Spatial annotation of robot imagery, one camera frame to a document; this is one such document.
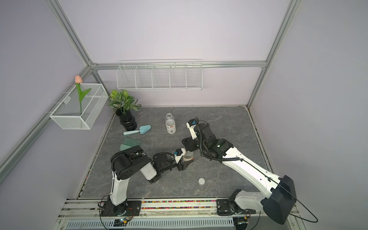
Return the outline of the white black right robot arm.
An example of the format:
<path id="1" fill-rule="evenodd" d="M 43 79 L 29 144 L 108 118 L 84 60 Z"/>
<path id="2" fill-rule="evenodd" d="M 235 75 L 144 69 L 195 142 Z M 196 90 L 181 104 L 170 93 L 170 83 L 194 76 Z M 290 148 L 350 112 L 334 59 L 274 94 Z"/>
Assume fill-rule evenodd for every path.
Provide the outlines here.
<path id="1" fill-rule="evenodd" d="M 232 205 L 242 210 L 262 211 L 274 222 L 285 224 L 297 202 L 294 181 L 290 177 L 280 177 L 262 168 L 226 139 L 216 138 L 206 122 L 192 119 L 186 126 L 191 134 L 182 140 L 186 151 L 199 150 L 202 157 L 232 168 L 259 190 L 257 195 L 236 190 L 229 198 Z"/>

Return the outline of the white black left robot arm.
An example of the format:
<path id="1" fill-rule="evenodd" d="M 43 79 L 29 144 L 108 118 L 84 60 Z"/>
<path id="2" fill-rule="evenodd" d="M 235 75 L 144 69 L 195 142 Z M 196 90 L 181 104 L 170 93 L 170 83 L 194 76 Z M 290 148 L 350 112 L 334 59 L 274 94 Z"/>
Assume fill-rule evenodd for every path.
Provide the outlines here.
<path id="1" fill-rule="evenodd" d="M 127 200 L 129 179 L 141 172 L 150 183 L 155 183 L 165 171 L 177 168 L 185 170 L 194 162 L 194 153 L 184 148 L 174 152 L 159 152 L 150 158 L 141 146 L 129 147 L 114 154 L 111 159 L 113 183 L 109 200 L 114 206 L 119 206 Z"/>

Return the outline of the clear bottle red cream label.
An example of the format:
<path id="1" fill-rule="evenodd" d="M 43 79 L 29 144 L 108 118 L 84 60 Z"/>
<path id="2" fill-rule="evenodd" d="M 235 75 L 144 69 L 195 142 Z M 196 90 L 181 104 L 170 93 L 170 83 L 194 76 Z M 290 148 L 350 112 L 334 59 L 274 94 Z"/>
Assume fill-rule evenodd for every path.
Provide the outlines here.
<path id="1" fill-rule="evenodd" d="M 191 161 L 194 159 L 194 153 L 191 151 L 187 151 L 185 153 L 185 155 L 183 156 L 183 161 L 187 162 L 187 161 Z"/>

